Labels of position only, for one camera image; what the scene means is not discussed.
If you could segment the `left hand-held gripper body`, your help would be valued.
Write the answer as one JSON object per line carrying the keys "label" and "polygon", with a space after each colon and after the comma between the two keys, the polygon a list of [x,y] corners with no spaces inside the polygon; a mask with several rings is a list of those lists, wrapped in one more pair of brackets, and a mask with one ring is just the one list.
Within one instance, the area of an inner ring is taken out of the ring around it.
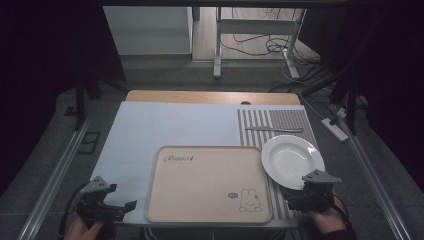
{"label": "left hand-held gripper body", "polygon": [[96,176],[80,191],[76,212],[89,221],[116,222],[115,216],[124,212],[124,207],[107,205],[104,199],[116,191],[116,184],[108,184],[101,176]]}

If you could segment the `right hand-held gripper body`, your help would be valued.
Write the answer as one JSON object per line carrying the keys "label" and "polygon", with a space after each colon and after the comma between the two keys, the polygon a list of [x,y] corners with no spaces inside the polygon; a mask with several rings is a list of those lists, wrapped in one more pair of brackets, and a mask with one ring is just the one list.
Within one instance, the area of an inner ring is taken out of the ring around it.
{"label": "right hand-held gripper body", "polygon": [[302,177],[304,181],[302,211],[324,212],[334,205],[333,187],[342,180],[315,169]]}

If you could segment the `white plate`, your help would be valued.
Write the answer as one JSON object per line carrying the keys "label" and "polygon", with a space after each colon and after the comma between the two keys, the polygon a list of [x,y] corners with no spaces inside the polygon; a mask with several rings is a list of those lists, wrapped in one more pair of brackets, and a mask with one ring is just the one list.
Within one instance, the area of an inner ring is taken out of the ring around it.
{"label": "white plate", "polygon": [[268,140],[261,151],[262,165],[268,176],[292,190],[301,190],[303,176],[318,169],[325,170],[318,149],[308,141],[291,135],[279,135]]}

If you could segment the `person's right hand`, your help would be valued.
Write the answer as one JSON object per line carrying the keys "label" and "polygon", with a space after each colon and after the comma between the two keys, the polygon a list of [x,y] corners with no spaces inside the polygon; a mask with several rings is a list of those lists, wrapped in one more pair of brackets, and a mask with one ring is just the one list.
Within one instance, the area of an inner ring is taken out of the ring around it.
{"label": "person's right hand", "polygon": [[322,213],[310,212],[309,215],[321,234],[329,234],[347,229],[342,216],[333,208]]}

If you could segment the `person's left hand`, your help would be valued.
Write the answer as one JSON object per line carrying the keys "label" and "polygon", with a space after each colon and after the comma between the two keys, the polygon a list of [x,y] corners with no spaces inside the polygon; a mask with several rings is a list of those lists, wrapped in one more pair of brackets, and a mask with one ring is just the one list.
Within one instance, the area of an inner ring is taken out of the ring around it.
{"label": "person's left hand", "polygon": [[64,240],[96,240],[102,227],[103,222],[95,222],[88,228],[83,219],[76,214],[64,235]]}

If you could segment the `white power strip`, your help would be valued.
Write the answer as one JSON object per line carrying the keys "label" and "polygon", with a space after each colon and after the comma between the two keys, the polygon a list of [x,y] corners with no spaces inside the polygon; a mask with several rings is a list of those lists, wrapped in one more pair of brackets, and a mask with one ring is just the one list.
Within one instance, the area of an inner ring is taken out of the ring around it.
{"label": "white power strip", "polygon": [[348,139],[348,136],[329,118],[323,119],[321,123],[340,142],[344,142]]}

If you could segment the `silver table knife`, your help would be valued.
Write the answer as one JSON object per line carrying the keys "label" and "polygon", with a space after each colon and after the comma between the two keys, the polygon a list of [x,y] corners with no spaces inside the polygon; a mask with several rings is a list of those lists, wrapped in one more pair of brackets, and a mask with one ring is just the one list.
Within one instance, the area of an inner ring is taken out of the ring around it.
{"label": "silver table knife", "polygon": [[302,133],[303,128],[297,128],[297,129],[281,129],[281,128],[274,128],[274,127],[246,127],[245,130],[254,130],[254,131],[275,131],[275,132],[287,132],[287,133]]}

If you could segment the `beige tray with rabbit print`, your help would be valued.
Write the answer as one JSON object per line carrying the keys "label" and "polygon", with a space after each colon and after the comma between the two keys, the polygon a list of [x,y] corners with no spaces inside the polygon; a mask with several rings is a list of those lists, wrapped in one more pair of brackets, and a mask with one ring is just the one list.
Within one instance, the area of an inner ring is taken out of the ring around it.
{"label": "beige tray with rabbit print", "polygon": [[162,223],[265,223],[272,206],[260,150],[242,146],[159,149],[146,217]]}

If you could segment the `striped placemat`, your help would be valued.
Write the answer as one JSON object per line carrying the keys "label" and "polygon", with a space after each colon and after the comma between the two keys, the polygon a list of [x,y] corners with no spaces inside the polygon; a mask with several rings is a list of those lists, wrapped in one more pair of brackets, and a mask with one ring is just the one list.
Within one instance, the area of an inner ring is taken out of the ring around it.
{"label": "striped placemat", "polygon": [[[301,133],[294,133],[314,147],[318,147],[316,139],[304,108],[289,110],[256,110],[238,109],[236,111],[236,127],[241,146],[255,146],[259,149],[271,138],[281,135],[281,132],[247,130],[247,127],[274,127],[280,129],[302,128]],[[290,210],[283,198],[284,188],[267,177],[272,203],[273,220],[299,220],[304,214]]]}

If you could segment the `light blue board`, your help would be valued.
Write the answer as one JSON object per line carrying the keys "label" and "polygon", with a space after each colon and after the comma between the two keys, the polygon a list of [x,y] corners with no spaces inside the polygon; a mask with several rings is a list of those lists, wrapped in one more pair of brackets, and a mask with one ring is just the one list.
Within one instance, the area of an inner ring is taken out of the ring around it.
{"label": "light blue board", "polygon": [[117,185],[106,203],[122,205],[137,201],[124,223],[134,226],[168,224],[241,225],[265,223],[162,223],[146,217],[146,205],[157,152],[166,146],[241,146],[236,127],[238,109],[289,110],[301,105],[233,105],[124,102],[93,170]]}

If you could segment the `black stand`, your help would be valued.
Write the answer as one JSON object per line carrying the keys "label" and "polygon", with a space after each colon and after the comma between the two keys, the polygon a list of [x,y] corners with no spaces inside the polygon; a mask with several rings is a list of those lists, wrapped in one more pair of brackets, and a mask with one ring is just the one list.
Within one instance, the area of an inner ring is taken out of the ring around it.
{"label": "black stand", "polygon": [[103,92],[100,89],[99,81],[106,83],[112,88],[120,91],[124,95],[129,90],[122,86],[118,81],[107,77],[95,70],[80,71],[75,77],[75,100],[76,100],[76,126],[75,130],[79,131],[85,121],[85,93],[88,93],[91,99],[99,100]]}
{"label": "black stand", "polygon": [[332,90],[329,100],[331,103],[340,103],[346,100],[347,117],[346,122],[350,132],[355,135],[355,111],[357,96],[357,74],[353,67],[346,67],[337,77],[337,83]]}

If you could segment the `wooden table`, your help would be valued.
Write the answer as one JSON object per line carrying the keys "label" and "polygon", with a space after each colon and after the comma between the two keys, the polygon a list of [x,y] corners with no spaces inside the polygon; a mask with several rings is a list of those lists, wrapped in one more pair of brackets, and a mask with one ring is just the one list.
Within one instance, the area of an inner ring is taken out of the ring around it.
{"label": "wooden table", "polygon": [[209,92],[131,90],[126,102],[241,104],[241,105],[300,105],[293,93]]}

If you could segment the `white cabinet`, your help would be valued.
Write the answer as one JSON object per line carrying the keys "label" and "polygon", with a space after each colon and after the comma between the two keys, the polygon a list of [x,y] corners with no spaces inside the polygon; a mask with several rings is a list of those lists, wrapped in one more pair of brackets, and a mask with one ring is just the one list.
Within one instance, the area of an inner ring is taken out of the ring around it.
{"label": "white cabinet", "polygon": [[192,53],[191,7],[103,7],[120,55]]}

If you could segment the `aluminium rail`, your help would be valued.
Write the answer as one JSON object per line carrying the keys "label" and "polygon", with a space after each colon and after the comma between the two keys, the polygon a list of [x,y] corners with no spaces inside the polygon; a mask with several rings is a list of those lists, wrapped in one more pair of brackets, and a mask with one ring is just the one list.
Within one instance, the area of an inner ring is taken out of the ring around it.
{"label": "aluminium rail", "polygon": [[354,152],[355,158],[357,159],[358,164],[360,165],[395,238],[397,240],[413,240],[395,204],[373,168],[358,137],[352,133],[345,120],[340,120],[339,125],[349,137],[349,144]]}
{"label": "aluminium rail", "polygon": [[17,240],[34,240],[37,236],[38,231],[47,216],[48,210],[50,209],[76,154],[78,145],[81,143],[82,138],[92,121],[93,115],[93,109],[86,113],[86,118],[82,121],[79,129],[73,133],[72,137],[67,142],[63,153],[60,155],[58,163],[53,169],[52,174],[50,175],[25,224],[23,225]]}

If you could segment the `white desk frame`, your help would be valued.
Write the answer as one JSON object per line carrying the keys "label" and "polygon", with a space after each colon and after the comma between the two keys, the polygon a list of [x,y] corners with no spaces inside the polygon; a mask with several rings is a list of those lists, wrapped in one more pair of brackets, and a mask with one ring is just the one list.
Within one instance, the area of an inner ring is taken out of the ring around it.
{"label": "white desk frame", "polygon": [[294,79],[299,78],[294,65],[293,50],[303,23],[305,9],[301,9],[294,20],[237,20],[223,19],[222,8],[216,8],[216,46],[214,53],[213,77],[221,77],[221,35],[222,34],[267,34],[286,35],[289,37],[288,46],[283,50],[283,57]]}

